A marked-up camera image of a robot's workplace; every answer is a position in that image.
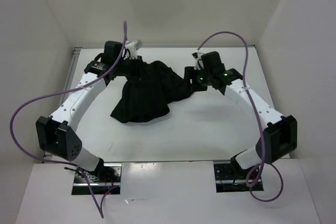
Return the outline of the black pleated skirt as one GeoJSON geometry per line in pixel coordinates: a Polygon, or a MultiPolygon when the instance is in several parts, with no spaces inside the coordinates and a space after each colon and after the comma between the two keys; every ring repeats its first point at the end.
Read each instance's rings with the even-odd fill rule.
{"type": "Polygon", "coordinates": [[[127,80],[110,116],[121,123],[145,123],[170,112],[169,104],[189,98],[194,90],[161,61],[142,63],[138,80],[127,80]]]}

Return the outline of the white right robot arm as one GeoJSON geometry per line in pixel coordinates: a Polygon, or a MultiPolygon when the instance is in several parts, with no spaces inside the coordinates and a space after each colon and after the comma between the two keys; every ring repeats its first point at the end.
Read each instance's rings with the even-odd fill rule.
{"type": "Polygon", "coordinates": [[[195,92],[208,87],[218,90],[232,100],[246,114],[257,120],[262,136],[255,146],[246,149],[230,160],[230,172],[235,178],[243,178],[249,168],[262,162],[272,164],[297,148],[297,120],[284,116],[263,100],[236,69],[226,69],[216,51],[192,54],[193,67],[185,67],[184,80],[195,92]]]}

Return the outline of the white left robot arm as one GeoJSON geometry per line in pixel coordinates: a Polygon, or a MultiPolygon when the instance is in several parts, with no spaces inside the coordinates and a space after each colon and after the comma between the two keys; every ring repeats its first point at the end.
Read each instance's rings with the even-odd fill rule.
{"type": "Polygon", "coordinates": [[[137,51],[141,47],[140,40],[126,41],[125,44],[116,41],[105,43],[104,51],[85,67],[75,92],[68,95],[49,117],[41,116],[37,120],[40,149],[74,163],[85,170],[93,182],[113,175],[103,159],[83,147],[76,130],[85,112],[110,81],[117,76],[139,79],[143,61],[137,51]]]}

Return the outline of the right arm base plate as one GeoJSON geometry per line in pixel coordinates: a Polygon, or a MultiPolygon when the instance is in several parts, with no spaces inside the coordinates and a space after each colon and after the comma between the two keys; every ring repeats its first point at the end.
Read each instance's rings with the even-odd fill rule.
{"type": "MultiPolygon", "coordinates": [[[[217,193],[250,191],[251,188],[246,185],[246,177],[250,169],[236,172],[230,162],[215,162],[213,167],[217,193]]],[[[264,190],[261,178],[251,190],[264,190]]]]}

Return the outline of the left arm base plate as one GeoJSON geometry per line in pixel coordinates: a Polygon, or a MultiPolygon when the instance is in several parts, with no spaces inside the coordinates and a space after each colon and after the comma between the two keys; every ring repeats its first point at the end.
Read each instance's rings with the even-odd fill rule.
{"type": "MultiPolygon", "coordinates": [[[[121,163],[105,163],[105,167],[110,167],[113,171],[110,178],[96,178],[87,174],[88,181],[95,195],[119,195],[121,191],[121,163]]],[[[80,171],[76,171],[72,185],[72,195],[90,195],[88,185],[80,171]]]]}

